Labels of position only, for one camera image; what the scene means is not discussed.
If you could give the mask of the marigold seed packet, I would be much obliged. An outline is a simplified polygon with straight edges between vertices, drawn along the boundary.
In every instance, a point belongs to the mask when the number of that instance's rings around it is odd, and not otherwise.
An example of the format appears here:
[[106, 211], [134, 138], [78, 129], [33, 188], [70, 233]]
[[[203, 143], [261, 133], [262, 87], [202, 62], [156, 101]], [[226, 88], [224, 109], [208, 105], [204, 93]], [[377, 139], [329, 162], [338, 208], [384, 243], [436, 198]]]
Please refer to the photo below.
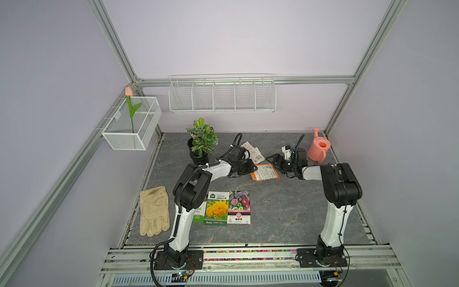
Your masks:
[[213, 226], [226, 226], [228, 222], [230, 193], [228, 191], [209, 191], [204, 224]]

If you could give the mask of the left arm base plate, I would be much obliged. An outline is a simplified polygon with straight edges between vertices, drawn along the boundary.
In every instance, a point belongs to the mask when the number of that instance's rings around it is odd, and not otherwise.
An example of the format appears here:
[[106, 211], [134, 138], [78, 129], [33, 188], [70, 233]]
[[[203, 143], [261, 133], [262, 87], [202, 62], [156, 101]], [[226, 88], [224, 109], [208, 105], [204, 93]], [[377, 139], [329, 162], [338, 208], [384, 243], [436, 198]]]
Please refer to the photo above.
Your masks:
[[159, 251], [154, 260], [154, 270], [201, 270], [204, 263], [202, 250]]

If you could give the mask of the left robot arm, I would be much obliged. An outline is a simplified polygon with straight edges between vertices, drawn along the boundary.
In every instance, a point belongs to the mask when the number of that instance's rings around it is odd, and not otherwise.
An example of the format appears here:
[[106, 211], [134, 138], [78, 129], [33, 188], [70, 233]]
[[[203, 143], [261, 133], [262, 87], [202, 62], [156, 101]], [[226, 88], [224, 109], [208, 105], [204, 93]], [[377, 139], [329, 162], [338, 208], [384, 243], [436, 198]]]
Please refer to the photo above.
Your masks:
[[186, 256], [192, 218], [204, 202], [210, 183], [220, 178], [238, 178], [258, 169], [248, 149], [240, 145], [242, 136], [238, 133], [230, 149], [216, 161], [204, 165], [190, 163], [181, 174], [173, 189], [176, 209], [173, 231], [164, 249], [170, 259], [178, 261]]

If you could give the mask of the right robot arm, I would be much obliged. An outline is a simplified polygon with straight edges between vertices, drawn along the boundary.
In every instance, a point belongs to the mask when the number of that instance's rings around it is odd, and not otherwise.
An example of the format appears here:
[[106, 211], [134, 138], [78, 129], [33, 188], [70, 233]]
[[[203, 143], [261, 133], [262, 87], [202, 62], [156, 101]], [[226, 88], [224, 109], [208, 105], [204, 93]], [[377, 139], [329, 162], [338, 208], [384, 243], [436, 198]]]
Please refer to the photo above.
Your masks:
[[281, 154], [265, 159], [282, 174], [291, 173], [300, 180], [322, 182], [328, 209], [314, 256], [320, 265], [326, 265], [332, 259], [344, 257], [345, 228], [350, 212], [362, 197], [362, 189], [349, 164], [324, 164], [331, 144], [318, 132], [314, 129], [314, 139], [308, 150], [300, 147], [304, 138], [301, 135], [295, 146], [284, 146]]

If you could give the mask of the green seed packet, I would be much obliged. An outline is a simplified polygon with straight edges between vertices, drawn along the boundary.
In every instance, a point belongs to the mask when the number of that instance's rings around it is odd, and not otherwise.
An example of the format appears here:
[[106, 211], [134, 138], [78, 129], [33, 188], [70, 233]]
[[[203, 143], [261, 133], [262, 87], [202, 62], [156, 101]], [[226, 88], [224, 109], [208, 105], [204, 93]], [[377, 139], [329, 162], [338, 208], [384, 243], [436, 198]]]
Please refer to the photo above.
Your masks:
[[192, 222], [204, 223], [204, 217], [206, 215], [207, 201], [205, 200], [195, 211]]

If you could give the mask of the pink bordered seed packet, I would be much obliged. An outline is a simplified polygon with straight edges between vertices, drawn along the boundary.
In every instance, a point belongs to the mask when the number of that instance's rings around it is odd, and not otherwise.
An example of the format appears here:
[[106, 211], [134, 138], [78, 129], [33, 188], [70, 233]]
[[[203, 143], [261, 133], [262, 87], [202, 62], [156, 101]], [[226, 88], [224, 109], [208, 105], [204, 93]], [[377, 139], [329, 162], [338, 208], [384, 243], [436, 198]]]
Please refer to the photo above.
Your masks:
[[229, 193], [227, 224], [251, 224], [250, 192], [231, 191]]

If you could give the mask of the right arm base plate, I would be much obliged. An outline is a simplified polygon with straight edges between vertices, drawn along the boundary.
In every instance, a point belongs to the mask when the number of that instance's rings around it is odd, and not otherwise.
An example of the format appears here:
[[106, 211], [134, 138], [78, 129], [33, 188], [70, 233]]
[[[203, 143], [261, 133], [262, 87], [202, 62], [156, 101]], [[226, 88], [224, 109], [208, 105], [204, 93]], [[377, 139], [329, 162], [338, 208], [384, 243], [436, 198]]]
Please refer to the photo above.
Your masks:
[[299, 248], [296, 250], [295, 260], [300, 268], [309, 267], [347, 267], [348, 261], [344, 255], [344, 248]]

